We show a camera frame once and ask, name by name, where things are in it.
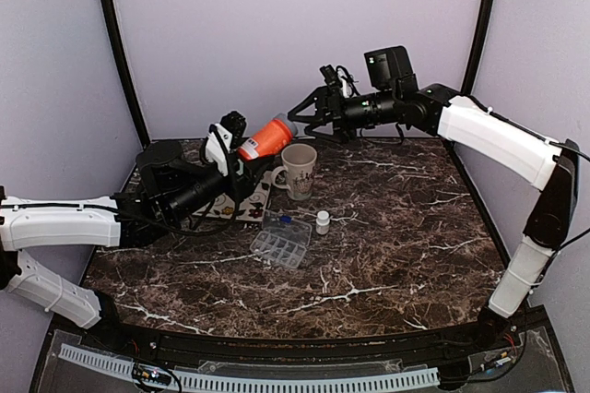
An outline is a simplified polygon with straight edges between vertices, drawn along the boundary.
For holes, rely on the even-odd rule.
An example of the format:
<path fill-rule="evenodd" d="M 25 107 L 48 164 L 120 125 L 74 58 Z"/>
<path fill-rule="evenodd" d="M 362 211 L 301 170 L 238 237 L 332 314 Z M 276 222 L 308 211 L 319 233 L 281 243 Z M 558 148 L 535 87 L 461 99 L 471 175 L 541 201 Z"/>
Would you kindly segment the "orange pill bottle grey cap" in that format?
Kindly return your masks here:
<path fill-rule="evenodd" d="M 285 113 L 279 113 L 255 135 L 241 144 L 238 147 L 238 154 L 246 161 L 274 156 L 297 135 L 297 126 Z"/>

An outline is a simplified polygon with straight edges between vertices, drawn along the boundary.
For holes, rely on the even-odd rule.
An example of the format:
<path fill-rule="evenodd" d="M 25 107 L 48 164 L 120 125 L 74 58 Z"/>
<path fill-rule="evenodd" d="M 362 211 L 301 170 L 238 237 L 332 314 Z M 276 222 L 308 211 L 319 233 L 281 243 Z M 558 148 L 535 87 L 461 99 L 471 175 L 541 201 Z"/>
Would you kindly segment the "clear plastic pill organizer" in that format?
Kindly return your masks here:
<path fill-rule="evenodd" d="M 311 235 L 309 223 L 267 210 L 250 251 L 274 265 L 296 269 L 307 253 Z"/>

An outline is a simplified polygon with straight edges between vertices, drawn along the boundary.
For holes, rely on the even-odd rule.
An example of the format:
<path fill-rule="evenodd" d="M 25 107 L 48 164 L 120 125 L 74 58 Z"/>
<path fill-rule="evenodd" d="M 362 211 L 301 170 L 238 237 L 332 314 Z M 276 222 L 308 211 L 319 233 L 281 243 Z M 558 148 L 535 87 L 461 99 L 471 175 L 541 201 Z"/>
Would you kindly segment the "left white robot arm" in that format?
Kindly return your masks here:
<path fill-rule="evenodd" d="M 249 197 L 274 158 L 246 160 L 228 148 L 219 160 L 188 161 L 180 142 L 160 141 L 136 157 L 140 181 L 133 193 L 81 201 L 33 201 L 1 196 L 1 288 L 79 328 L 93 331 L 110 352 L 130 344 L 112 298 L 77 286 L 36 261 L 27 248 L 94 245 L 134 248 L 153 244 L 199 209 L 226 195 Z"/>

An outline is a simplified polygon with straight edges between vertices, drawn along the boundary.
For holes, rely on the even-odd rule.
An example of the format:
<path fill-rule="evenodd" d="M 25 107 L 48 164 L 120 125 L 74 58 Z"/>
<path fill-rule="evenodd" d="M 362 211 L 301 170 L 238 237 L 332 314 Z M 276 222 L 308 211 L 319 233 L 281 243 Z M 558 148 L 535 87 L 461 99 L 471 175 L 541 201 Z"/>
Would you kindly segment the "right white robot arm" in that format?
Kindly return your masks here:
<path fill-rule="evenodd" d="M 361 129 L 396 124 L 467 146 L 517 173 L 540 193 L 523 237 L 485 307 L 471 328 L 470 341 L 492 349 L 506 334 L 502 318 L 512 316 L 541 281 L 551 259 L 566 243 L 577 204 L 581 152 L 575 142 L 560 143 L 523 127 L 476 98 L 442 84 L 420 88 L 407 49 L 394 46 L 364 55 L 375 91 L 360 95 L 349 73 L 324 65 L 324 85 L 292 108 L 288 118 L 304 131 L 338 143 Z"/>

